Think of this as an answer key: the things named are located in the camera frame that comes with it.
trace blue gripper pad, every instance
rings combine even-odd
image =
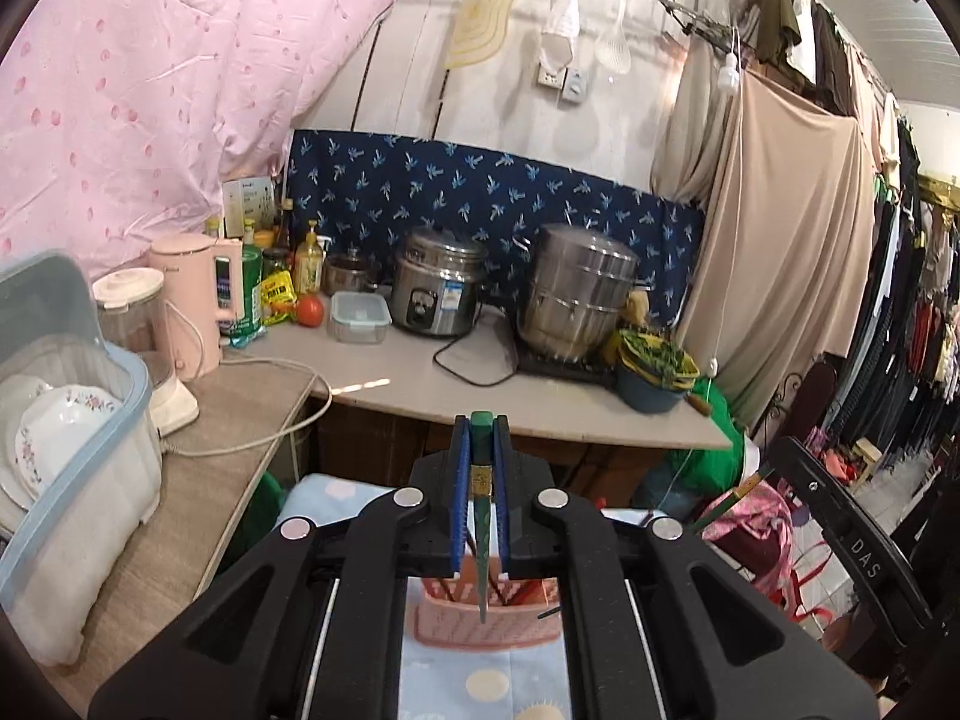
[[[510,570],[510,517],[507,509],[507,481],[499,422],[493,423],[493,504],[496,507],[496,544],[500,570]]]
[[[457,457],[457,478],[453,487],[453,505],[450,507],[450,565],[454,573],[460,571],[467,543],[467,498],[470,486],[470,429],[466,418],[460,437],[460,454]]]

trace blender base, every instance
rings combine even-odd
[[[198,416],[197,399],[176,376],[161,384],[150,398],[150,419],[161,438],[189,425]]]

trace white wall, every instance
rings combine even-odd
[[[901,100],[901,111],[913,124],[913,145],[920,172],[939,173],[958,183],[960,177],[960,111]]]
[[[398,1],[376,41],[356,130],[431,137],[445,44],[460,1]],[[535,82],[539,29],[549,1],[516,0],[498,55],[450,73],[436,137],[648,189],[654,149],[683,69],[685,37],[656,2],[628,0],[632,69],[610,82],[597,70],[593,44],[616,18],[619,0],[580,0],[575,66],[589,87],[586,101],[571,105]],[[350,129],[372,45],[373,33],[299,127]]]

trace yellow packet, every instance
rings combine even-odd
[[[260,282],[260,302],[263,305],[263,323],[267,326],[294,316],[296,292],[290,271],[277,271]]]

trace ceiling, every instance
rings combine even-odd
[[[960,109],[960,55],[926,0],[822,0],[900,100]]]

